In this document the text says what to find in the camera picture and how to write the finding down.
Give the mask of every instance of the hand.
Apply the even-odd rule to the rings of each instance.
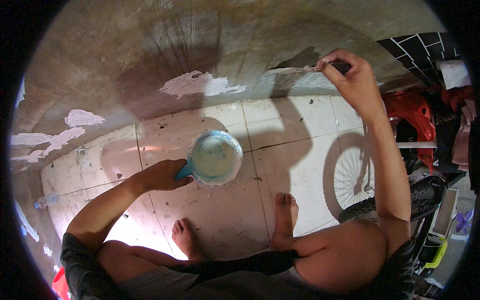
[[[334,61],[343,61],[351,65],[345,76],[330,64]],[[386,116],[372,68],[366,60],[345,50],[336,49],[322,57],[317,67],[367,123],[374,121],[378,116]]]
[[[163,160],[130,177],[141,193],[172,191],[193,182],[192,177],[174,180],[175,175],[187,164],[185,159]]]

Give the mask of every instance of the white pipe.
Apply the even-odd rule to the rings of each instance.
[[[437,142],[400,142],[396,143],[398,148],[437,148]]]

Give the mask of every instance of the blue bucket handle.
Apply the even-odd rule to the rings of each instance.
[[[175,180],[182,179],[192,174],[193,174],[192,167],[190,167],[190,165],[187,164],[183,166],[183,168],[181,168],[181,170],[177,173],[177,175],[175,175]]]

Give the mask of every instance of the yellow object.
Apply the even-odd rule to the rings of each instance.
[[[447,246],[448,246],[447,239],[444,239],[444,238],[441,238],[441,237],[438,237],[438,239],[442,240],[444,243],[439,247],[439,249],[437,251],[437,254],[435,254],[435,257],[433,258],[432,262],[425,264],[425,266],[424,266],[425,269],[426,268],[436,268],[436,267],[438,267],[438,265],[442,261],[442,258],[445,255],[445,251],[447,251]]]

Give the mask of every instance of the black tiled wall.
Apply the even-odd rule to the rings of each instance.
[[[460,58],[453,39],[447,33],[430,32],[377,41],[427,86],[442,84],[442,72],[436,61]]]

